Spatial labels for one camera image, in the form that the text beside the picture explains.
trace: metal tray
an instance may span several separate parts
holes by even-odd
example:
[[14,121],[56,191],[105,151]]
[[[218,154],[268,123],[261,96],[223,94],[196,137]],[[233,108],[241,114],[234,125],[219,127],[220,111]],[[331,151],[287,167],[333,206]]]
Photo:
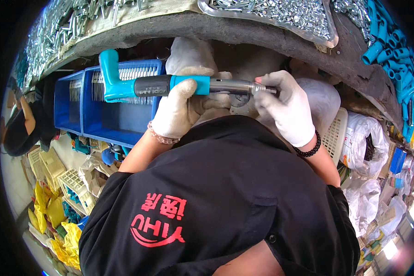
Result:
[[316,44],[324,45],[329,48],[336,47],[337,43],[339,42],[339,36],[337,36],[336,27],[334,26],[333,18],[331,16],[331,11],[330,11],[330,6],[329,6],[330,0],[322,1],[325,15],[326,15],[327,22],[328,22],[328,32],[330,33],[330,40],[326,40],[319,36],[313,35],[312,33],[308,31],[300,30],[294,26],[281,23],[274,19],[262,18],[257,15],[248,14],[248,13],[232,12],[232,11],[218,11],[210,7],[209,2],[210,0],[198,0],[198,7],[200,8],[200,10],[202,10],[203,13],[211,15],[211,16],[248,19],[248,20],[259,21],[262,23],[270,24],[270,25],[275,25],[283,29],[289,30],[297,34],[298,36],[302,37],[305,40],[314,42]]

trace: black polo shirt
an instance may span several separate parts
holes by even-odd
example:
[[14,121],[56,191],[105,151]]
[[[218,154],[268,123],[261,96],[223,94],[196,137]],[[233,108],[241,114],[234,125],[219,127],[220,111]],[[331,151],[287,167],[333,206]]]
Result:
[[80,265],[84,276],[211,275],[264,239],[286,275],[353,275],[359,261],[342,191],[234,115],[192,128],[144,171],[113,174]]

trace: pile of screws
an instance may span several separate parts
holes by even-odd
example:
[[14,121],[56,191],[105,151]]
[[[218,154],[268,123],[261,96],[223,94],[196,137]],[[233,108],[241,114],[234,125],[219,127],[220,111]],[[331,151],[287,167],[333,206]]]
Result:
[[333,0],[334,11],[347,14],[348,18],[360,28],[363,39],[370,47],[375,39],[370,35],[371,19],[363,0]]
[[254,14],[330,39],[322,0],[211,0],[210,7]]
[[62,46],[72,46],[78,37],[86,34],[89,20],[108,18],[107,7],[113,6],[112,27],[116,26],[117,12],[122,7],[138,11],[146,8],[148,0],[52,0],[43,9],[29,30],[26,52],[28,71],[24,83],[29,86],[34,76],[40,78],[49,64],[59,60]]

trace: hand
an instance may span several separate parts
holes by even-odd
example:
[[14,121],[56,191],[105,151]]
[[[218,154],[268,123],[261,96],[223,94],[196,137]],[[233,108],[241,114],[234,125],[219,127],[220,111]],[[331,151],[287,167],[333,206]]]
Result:
[[[178,75],[208,76],[213,74],[213,69],[203,67],[186,67],[178,73]],[[231,74],[228,72],[221,72],[220,75],[231,78]],[[162,97],[152,121],[152,128],[156,134],[172,139],[181,138],[198,121],[206,109],[230,108],[228,95],[219,98],[193,96],[196,87],[195,80],[187,79],[177,84],[170,91],[168,97]]]
[[309,143],[315,134],[307,94],[287,71],[277,71],[255,78],[255,81],[276,86],[279,98],[265,91],[254,94],[255,106],[263,116],[269,113],[275,119],[280,134],[294,147]]

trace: beaded bracelet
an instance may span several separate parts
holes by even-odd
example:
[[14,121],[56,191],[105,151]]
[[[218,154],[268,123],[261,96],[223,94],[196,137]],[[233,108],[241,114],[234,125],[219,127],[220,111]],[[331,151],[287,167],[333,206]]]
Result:
[[318,150],[319,150],[319,148],[320,148],[320,135],[319,135],[319,133],[317,132],[317,130],[316,130],[316,136],[317,136],[317,142],[316,142],[316,146],[314,146],[314,148],[311,150],[311,151],[309,151],[309,152],[302,152],[300,149],[298,149],[297,147],[293,147],[294,148],[294,150],[298,153],[298,154],[300,154],[301,156],[303,156],[303,157],[311,157],[311,156],[313,156]]
[[150,134],[156,140],[158,140],[158,142],[160,142],[162,144],[171,145],[171,144],[178,143],[181,140],[181,138],[172,139],[172,138],[167,138],[167,137],[161,136],[159,134],[156,134],[155,130],[153,130],[153,128],[152,128],[152,121],[150,121],[149,124],[147,125],[147,129],[149,130]]

